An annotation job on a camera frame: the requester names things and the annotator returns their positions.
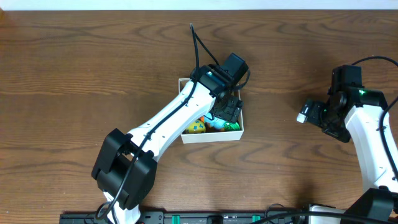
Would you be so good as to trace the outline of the orange duck toy blue hat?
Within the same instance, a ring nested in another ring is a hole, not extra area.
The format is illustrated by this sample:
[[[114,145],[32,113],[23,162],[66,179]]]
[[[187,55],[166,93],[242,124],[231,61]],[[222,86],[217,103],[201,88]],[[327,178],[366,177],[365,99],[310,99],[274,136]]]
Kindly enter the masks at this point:
[[[224,124],[226,123],[225,120],[216,117],[212,113],[207,113],[200,118],[200,120],[205,124],[205,126],[209,129],[215,131],[225,131]]]

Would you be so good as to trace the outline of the green ribbed plastic cap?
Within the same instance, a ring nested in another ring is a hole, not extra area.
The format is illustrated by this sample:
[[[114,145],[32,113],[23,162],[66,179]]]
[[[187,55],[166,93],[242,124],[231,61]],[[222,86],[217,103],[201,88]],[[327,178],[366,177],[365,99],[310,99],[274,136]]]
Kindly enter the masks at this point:
[[[241,127],[238,122],[235,122],[235,123],[225,122],[224,130],[225,131],[240,131]]]

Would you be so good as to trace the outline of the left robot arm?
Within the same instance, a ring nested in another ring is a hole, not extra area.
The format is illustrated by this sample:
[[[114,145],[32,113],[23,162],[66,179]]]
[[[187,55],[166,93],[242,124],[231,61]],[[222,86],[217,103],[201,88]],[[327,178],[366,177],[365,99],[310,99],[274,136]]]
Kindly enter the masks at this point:
[[[182,91],[153,118],[123,133],[112,130],[104,139],[91,176],[108,200],[95,220],[138,221],[139,204],[154,185],[157,165],[167,148],[192,123],[210,113],[237,122],[243,102],[233,95],[249,76],[247,63],[231,53],[224,64],[194,68]]]

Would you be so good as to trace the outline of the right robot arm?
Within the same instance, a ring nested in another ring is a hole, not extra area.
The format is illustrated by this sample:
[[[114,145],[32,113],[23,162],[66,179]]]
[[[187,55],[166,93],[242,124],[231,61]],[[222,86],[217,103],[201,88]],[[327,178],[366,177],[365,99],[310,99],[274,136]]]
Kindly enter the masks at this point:
[[[397,147],[384,94],[363,86],[361,67],[342,65],[333,69],[328,96],[326,102],[308,99],[297,121],[353,142],[364,193],[344,214],[358,216],[360,223],[386,222],[397,211]]]

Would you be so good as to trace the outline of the yellow ball blue letters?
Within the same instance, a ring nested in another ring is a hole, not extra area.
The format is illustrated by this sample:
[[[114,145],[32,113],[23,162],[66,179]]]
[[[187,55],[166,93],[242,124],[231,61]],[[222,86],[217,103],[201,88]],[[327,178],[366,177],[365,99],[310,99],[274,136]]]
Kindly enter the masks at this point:
[[[194,121],[185,130],[186,134],[201,134],[205,132],[206,132],[206,126],[204,122],[200,119]]]

